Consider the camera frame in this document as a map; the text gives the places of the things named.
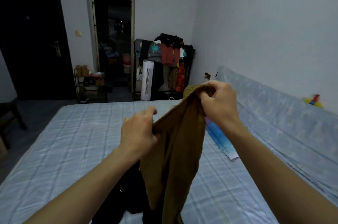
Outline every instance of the light switch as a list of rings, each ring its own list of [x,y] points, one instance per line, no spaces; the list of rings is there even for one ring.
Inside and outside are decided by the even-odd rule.
[[[81,32],[78,31],[78,30],[75,30],[75,35],[76,35],[77,37],[82,37]]]

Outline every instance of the black door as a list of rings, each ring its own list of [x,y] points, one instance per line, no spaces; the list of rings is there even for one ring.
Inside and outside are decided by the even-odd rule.
[[[76,98],[61,1],[0,3],[0,48],[18,99]]]

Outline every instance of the mattress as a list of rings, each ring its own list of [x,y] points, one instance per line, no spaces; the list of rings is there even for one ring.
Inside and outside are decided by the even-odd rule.
[[[97,166],[120,142],[127,116],[154,105],[159,119],[179,100],[64,106],[0,186],[2,223],[22,223]],[[205,133],[184,223],[277,223],[240,159],[230,161]],[[125,213],[121,223],[142,223]]]

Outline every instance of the door lock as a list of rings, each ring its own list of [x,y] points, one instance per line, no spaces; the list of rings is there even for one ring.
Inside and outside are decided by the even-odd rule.
[[[54,45],[50,45],[51,47],[55,48],[56,52],[57,52],[57,57],[61,57],[61,51],[60,51],[60,47],[59,47],[59,42],[58,41],[54,41]]]

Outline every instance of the wall outlet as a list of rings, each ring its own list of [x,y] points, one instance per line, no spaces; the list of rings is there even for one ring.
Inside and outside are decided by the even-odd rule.
[[[204,78],[205,78],[205,79],[210,80],[210,77],[211,77],[211,76],[210,76],[209,73],[205,73],[205,75],[204,75]]]

